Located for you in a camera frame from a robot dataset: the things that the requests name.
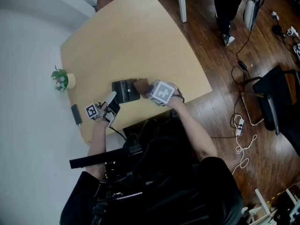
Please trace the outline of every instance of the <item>leg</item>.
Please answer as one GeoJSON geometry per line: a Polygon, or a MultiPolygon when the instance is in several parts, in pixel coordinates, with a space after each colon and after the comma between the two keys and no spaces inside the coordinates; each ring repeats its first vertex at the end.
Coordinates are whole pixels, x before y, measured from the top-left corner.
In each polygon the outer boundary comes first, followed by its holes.
{"type": "Polygon", "coordinates": [[[178,0],[180,8],[180,16],[183,23],[187,21],[186,0],[178,0]]]}
{"type": "Polygon", "coordinates": [[[217,12],[219,30],[222,34],[228,34],[229,25],[230,25],[230,18],[229,18],[230,6],[228,3],[229,0],[214,0],[214,1],[215,1],[216,12],[217,12]]]}
{"type": "Polygon", "coordinates": [[[231,0],[230,2],[230,10],[229,10],[229,19],[232,21],[239,9],[239,5],[242,2],[242,0],[231,0]]]}

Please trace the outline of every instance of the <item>power adapter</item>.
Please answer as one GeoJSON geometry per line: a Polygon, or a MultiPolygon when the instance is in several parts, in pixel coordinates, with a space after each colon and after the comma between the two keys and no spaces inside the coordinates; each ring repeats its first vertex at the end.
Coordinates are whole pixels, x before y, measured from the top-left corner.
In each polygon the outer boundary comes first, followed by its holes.
{"type": "Polygon", "coordinates": [[[248,71],[246,65],[243,63],[242,60],[239,60],[239,61],[238,61],[238,65],[239,65],[239,67],[240,67],[241,69],[243,69],[244,71],[248,71]]]}

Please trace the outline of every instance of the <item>black pants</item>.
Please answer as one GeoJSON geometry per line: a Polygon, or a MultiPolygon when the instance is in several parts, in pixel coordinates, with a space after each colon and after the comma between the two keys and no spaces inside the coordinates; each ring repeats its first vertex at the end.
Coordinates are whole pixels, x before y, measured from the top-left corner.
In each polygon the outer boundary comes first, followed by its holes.
{"type": "Polygon", "coordinates": [[[236,16],[241,2],[242,0],[215,0],[218,26],[222,34],[229,33],[230,21],[236,16]]]}

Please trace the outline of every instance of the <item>small potted plant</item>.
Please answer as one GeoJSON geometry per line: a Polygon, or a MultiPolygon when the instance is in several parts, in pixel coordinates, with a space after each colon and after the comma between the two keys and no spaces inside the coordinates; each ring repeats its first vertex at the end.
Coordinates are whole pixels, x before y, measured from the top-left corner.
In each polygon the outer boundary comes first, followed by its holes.
{"type": "Polygon", "coordinates": [[[57,69],[52,73],[51,78],[55,81],[55,89],[58,91],[65,91],[66,89],[72,89],[76,85],[74,74],[67,73],[64,69],[57,69]]]}

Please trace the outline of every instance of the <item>white chair leg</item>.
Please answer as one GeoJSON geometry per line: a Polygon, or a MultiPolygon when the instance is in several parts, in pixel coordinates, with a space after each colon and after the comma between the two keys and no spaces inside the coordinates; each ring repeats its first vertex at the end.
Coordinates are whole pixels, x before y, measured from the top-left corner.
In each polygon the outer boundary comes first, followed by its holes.
{"type": "Polygon", "coordinates": [[[178,0],[180,8],[180,16],[183,23],[187,21],[186,0],[178,0]]]}

